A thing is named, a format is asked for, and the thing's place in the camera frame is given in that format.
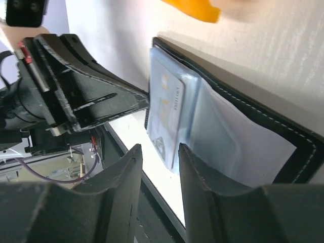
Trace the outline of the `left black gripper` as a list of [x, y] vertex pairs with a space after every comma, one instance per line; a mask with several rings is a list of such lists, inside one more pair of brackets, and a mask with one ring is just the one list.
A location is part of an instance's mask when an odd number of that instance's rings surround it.
[[76, 146], [76, 133], [146, 109], [148, 93], [110, 72], [75, 34], [18, 42], [18, 79], [1, 88], [1, 156], [50, 155]]

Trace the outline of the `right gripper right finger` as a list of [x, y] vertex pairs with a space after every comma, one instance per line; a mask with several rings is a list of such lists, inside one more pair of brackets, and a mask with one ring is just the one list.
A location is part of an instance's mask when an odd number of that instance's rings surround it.
[[188, 242], [323, 242], [323, 186], [242, 185], [179, 147]]

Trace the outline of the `black leather card holder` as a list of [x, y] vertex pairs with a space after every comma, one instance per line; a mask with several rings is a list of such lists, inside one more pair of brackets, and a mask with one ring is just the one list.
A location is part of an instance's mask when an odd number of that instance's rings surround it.
[[254, 101], [214, 77], [159, 37], [151, 61], [184, 84], [175, 150], [186, 144], [210, 167], [249, 187], [307, 183], [323, 167], [323, 137]]

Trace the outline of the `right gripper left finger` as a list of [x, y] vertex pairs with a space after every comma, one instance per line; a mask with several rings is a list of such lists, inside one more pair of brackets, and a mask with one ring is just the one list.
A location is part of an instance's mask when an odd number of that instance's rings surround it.
[[1, 242], [133, 242], [142, 148], [67, 189], [54, 183], [1, 184]]

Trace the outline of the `silver VIP card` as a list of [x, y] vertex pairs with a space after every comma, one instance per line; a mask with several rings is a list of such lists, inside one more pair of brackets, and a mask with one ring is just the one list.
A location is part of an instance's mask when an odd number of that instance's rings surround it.
[[163, 163], [173, 172], [183, 96], [183, 82], [159, 61], [152, 60], [147, 132]]

